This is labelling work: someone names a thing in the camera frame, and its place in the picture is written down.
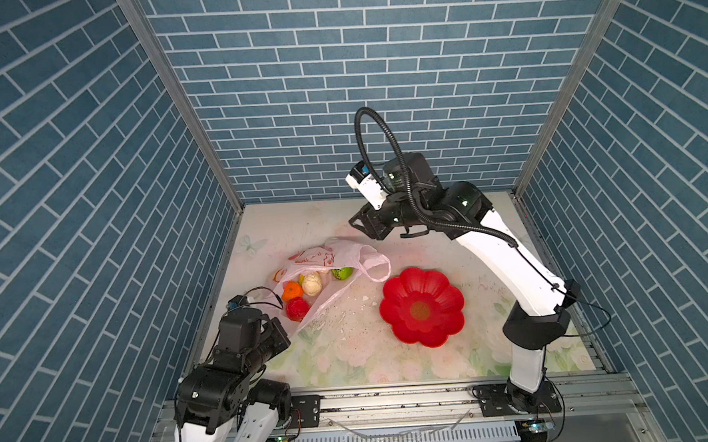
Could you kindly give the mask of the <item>red fake apple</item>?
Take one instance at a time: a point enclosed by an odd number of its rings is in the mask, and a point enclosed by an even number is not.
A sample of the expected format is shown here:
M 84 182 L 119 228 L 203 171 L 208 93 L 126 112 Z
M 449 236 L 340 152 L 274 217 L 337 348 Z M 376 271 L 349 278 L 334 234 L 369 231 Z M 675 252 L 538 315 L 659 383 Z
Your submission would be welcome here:
M 294 297 L 285 304 L 286 316 L 294 322 L 302 322 L 310 309 L 310 304 L 302 297 Z

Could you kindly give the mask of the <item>pink plastic bag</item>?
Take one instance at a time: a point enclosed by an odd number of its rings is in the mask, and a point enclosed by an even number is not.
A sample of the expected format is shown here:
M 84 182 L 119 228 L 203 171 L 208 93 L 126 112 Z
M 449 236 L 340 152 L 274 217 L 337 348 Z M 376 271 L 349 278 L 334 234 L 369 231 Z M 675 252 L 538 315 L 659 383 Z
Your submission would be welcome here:
M 346 281 L 335 280 L 331 270 L 344 267 L 354 268 L 354 274 Z M 318 296 L 308 297 L 304 294 L 302 297 L 311 306 L 302 322 L 291 321 L 284 311 L 273 310 L 291 338 L 344 296 L 356 280 L 365 278 L 371 282 L 384 283 L 390 279 L 392 266 L 387 255 L 378 252 L 375 247 L 347 239 L 329 238 L 319 246 L 300 251 L 282 261 L 280 267 L 271 273 L 266 285 L 281 297 L 286 282 L 293 280 L 299 283 L 302 275 L 313 272 L 320 273 L 323 290 Z

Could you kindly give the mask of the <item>green fake fruit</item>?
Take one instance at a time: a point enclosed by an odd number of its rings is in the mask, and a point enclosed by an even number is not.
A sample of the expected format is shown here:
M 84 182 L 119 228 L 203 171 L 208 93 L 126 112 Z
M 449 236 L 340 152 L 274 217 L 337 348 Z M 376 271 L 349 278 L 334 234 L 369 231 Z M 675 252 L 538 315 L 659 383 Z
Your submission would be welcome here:
M 352 267 L 344 267 L 332 269 L 331 274 L 335 280 L 346 281 L 346 279 L 350 279 L 350 277 L 354 274 L 354 271 L 355 269 Z

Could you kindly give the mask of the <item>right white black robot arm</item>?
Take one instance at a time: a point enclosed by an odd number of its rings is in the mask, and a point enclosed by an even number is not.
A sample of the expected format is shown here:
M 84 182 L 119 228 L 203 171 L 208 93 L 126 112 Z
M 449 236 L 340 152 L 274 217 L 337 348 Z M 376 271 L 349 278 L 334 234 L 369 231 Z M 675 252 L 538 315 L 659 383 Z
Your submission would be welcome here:
M 444 232 L 469 250 L 514 296 L 503 327 L 513 345 L 507 400 L 518 412 L 536 412 L 549 393 L 544 383 L 546 348 L 566 333 L 568 309 L 576 302 L 571 283 L 554 275 L 512 237 L 489 199 L 472 184 L 428 186 L 418 201 L 454 218 L 454 227 L 429 223 L 428 231 Z M 381 318 L 406 344 L 438 348 L 465 326 L 461 291 L 437 271 L 411 269 L 389 279 L 380 305 Z

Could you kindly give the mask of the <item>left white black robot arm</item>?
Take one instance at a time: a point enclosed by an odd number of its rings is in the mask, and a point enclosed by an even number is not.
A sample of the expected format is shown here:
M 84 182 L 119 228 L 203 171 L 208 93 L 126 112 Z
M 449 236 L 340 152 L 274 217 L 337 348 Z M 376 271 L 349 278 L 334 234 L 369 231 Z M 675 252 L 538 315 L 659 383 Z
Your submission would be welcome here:
M 267 442 L 291 417 L 290 386 L 253 378 L 289 346 L 281 322 L 253 310 L 221 320 L 212 360 L 179 384 L 174 442 Z

